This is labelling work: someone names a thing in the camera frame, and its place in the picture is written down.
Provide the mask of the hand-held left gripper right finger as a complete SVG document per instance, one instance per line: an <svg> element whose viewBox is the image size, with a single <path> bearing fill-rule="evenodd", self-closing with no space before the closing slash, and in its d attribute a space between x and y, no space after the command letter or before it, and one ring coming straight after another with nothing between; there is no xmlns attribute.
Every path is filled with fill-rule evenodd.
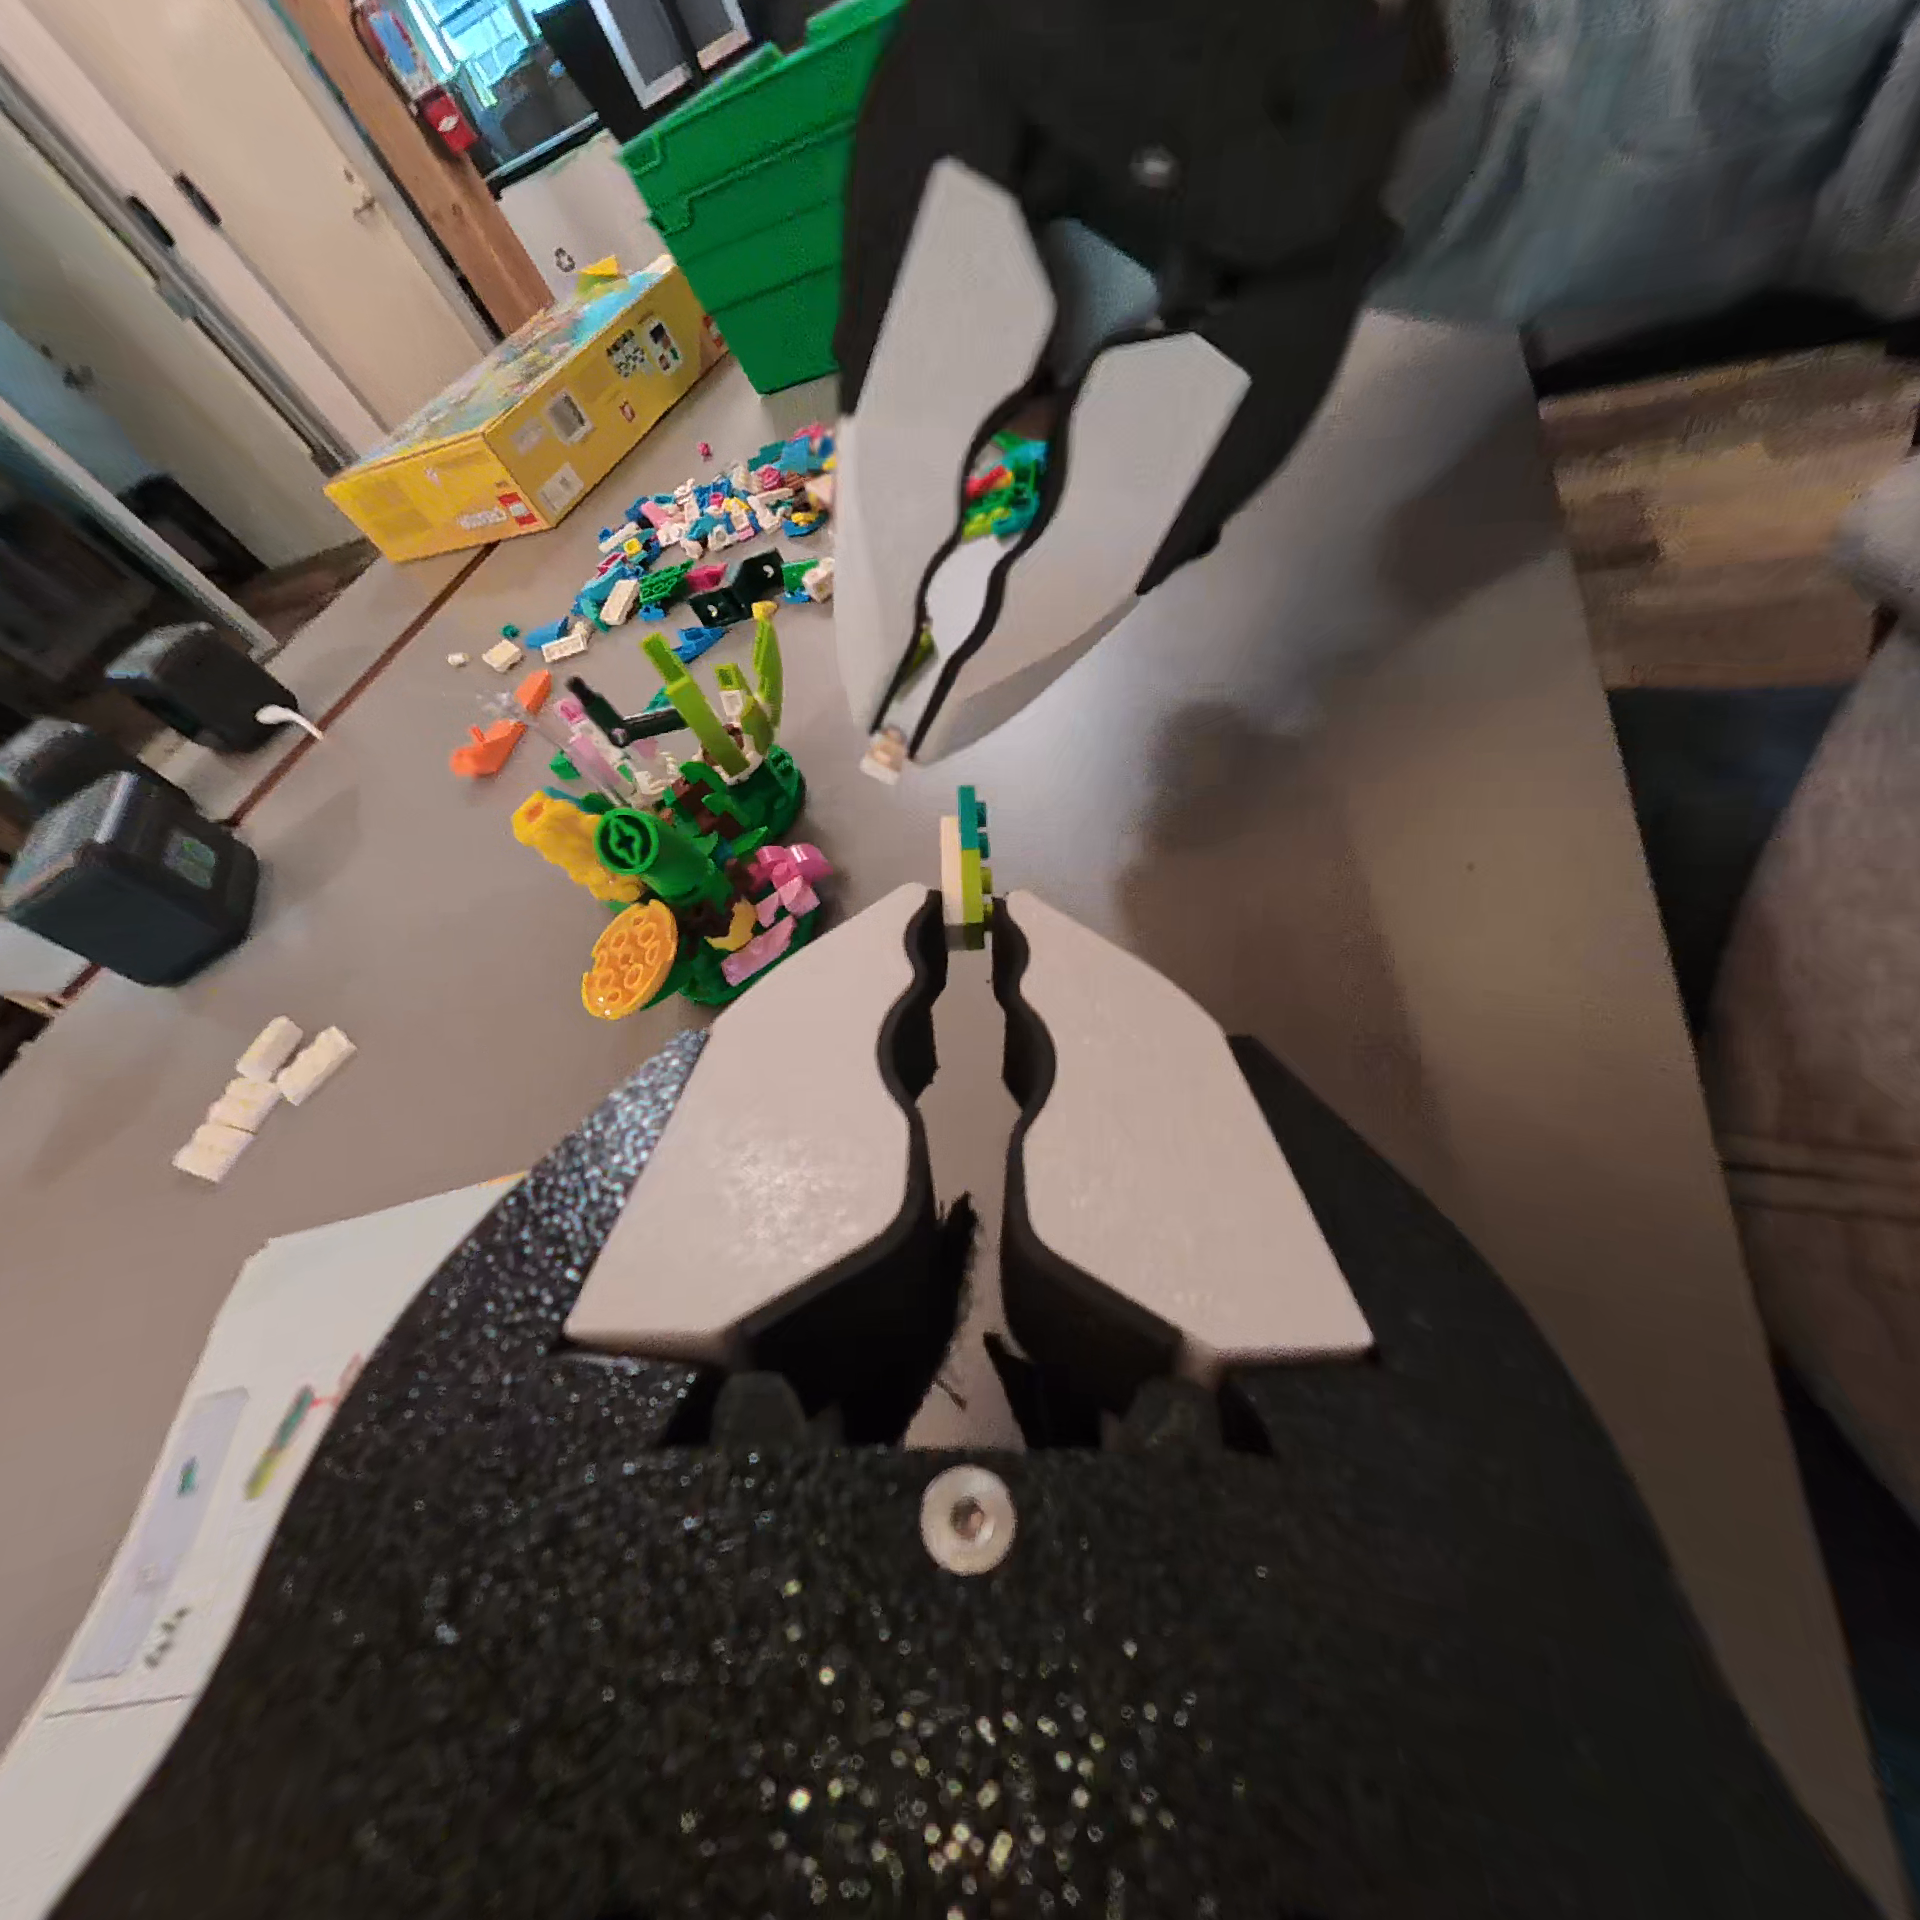
<svg viewBox="0 0 1920 1920"><path fill-rule="evenodd" d="M1224 1027L1031 892L992 910L1016 1102L987 1354L1024 1445L1101 1445L1147 1390L1218 1401L1376 1332Z"/></svg>

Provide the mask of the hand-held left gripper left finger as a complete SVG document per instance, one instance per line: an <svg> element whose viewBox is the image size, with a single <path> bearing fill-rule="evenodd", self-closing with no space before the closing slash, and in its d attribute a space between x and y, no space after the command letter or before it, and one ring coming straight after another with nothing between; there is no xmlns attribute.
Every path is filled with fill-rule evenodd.
<svg viewBox="0 0 1920 1920"><path fill-rule="evenodd" d="M925 1096L945 904L898 884L705 1030L568 1344L776 1377L843 1427L975 1427L976 1195Z"/></svg>

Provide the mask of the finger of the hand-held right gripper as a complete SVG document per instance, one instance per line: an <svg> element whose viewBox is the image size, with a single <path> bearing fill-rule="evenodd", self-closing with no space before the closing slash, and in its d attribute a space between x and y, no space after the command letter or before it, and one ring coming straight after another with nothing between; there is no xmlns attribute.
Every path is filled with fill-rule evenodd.
<svg viewBox="0 0 1920 1920"><path fill-rule="evenodd" d="M975 450L1034 376L1055 321L1019 202L966 163L937 160L857 405L838 430L834 646L867 731L890 725Z"/></svg>
<svg viewBox="0 0 1920 1920"><path fill-rule="evenodd" d="M906 746L943 762L1002 729L1119 627L1250 377L1195 333L1122 344L1072 397L1047 458L1053 506L1016 545L982 537L929 580L930 661L906 693Z"/></svg>

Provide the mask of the small lime green lego assembly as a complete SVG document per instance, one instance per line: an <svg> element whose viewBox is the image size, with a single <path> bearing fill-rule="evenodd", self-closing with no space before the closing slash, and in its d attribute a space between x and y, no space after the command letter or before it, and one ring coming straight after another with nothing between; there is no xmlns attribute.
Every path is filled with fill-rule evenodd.
<svg viewBox="0 0 1920 1920"><path fill-rule="evenodd" d="M990 809L975 784L961 784L941 820L941 869L947 940L953 950L985 950L992 940Z"/></svg>

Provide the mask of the pile of loose lego bricks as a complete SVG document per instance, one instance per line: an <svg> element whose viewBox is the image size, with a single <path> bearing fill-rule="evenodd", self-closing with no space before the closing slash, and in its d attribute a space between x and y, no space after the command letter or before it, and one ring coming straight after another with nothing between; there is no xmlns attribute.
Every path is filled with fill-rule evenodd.
<svg viewBox="0 0 1920 1920"><path fill-rule="evenodd" d="M758 604L823 609L832 601L838 442L813 422L745 461L640 493L597 540L597 558L565 610L542 627L505 625L483 654L448 654L497 675L586 658L601 636L661 634L696 665Z"/></svg>

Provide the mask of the lego flower build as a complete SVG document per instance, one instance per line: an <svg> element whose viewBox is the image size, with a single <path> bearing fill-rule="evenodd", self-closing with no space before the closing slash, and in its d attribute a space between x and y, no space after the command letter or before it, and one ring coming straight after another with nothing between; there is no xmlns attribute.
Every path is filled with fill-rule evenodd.
<svg viewBox="0 0 1920 1920"><path fill-rule="evenodd" d="M832 878L797 837L807 784L779 740L777 604L753 601L753 658L711 686L679 646L642 651L656 705L621 715L569 680L547 702L557 776L512 813L512 837L609 913L581 987L603 1022L671 998L729 1005L821 930Z"/></svg>

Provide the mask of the yellow lego box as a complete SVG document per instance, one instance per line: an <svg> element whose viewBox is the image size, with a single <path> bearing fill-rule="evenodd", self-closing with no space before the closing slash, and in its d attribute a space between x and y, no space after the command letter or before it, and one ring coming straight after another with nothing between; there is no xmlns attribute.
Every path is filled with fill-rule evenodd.
<svg viewBox="0 0 1920 1920"><path fill-rule="evenodd" d="M672 253L607 258L323 491L392 562L547 532L725 355Z"/></svg>

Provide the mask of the lego instruction booklet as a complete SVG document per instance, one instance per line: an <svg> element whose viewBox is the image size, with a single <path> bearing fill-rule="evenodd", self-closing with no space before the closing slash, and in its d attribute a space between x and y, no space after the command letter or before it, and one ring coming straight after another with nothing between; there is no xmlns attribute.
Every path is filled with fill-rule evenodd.
<svg viewBox="0 0 1920 1920"><path fill-rule="evenodd" d="M241 1269L128 1536L5 1755L21 1790L80 1745L80 1773L167 1747L217 1672L293 1491L357 1379L523 1173L271 1240Z"/></svg>

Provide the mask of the stacked green plastic bins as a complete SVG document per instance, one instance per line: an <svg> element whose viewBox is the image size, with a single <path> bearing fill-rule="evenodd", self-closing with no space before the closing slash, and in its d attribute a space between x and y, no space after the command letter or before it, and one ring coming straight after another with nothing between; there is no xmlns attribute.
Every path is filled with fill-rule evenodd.
<svg viewBox="0 0 1920 1920"><path fill-rule="evenodd" d="M622 153L648 217L760 395L838 371L857 114L901 2L816 14Z"/></svg>

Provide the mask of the white recycling bin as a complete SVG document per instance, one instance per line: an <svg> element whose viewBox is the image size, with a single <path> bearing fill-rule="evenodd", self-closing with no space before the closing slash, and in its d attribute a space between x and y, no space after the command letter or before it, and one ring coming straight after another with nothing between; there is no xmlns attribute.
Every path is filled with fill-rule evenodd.
<svg viewBox="0 0 1920 1920"><path fill-rule="evenodd" d="M503 178L497 204L542 276L544 306L569 305L581 273L607 257L625 274L671 257L607 130L569 146L552 142Z"/></svg>

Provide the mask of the dark monitor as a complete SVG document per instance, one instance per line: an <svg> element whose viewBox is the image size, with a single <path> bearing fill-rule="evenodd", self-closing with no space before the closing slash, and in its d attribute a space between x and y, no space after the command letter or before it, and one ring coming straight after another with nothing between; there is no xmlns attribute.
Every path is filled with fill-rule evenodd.
<svg viewBox="0 0 1920 1920"><path fill-rule="evenodd" d="M739 2L539 2L547 48L601 130L631 142L754 48Z"/></svg>

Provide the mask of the black battery pack green label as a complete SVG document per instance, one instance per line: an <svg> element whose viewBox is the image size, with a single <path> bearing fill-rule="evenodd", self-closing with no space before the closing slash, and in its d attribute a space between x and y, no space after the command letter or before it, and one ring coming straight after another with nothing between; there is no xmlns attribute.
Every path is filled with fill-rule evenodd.
<svg viewBox="0 0 1920 1920"><path fill-rule="evenodd" d="M251 932L262 865L157 776L87 784L30 830L5 921L142 987L199 977Z"/></svg>

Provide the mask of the white door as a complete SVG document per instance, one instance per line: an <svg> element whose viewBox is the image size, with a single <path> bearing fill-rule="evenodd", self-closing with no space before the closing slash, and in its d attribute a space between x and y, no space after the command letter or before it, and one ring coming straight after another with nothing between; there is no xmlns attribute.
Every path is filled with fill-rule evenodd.
<svg viewBox="0 0 1920 1920"><path fill-rule="evenodd" d="M269 4L33 2L40 22L384 427L478 362L483 326Z"/></svg>

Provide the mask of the wooden post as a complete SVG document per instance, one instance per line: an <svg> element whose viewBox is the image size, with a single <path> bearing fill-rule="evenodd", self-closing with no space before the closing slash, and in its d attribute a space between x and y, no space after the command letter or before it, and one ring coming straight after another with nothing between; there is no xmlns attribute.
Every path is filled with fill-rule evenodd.
<svg viewBox="0 0 1920 1920"><path fill-rule="evenodd" d="M427 229L466 293L501 333L512 333L544 310L544 283L474 163L474 152L451 155L419 123L414 99L448 86L413 28L432 77L406 86L354 33L352 2L286 2L306 53L334 86L363 140Z"/></svg>

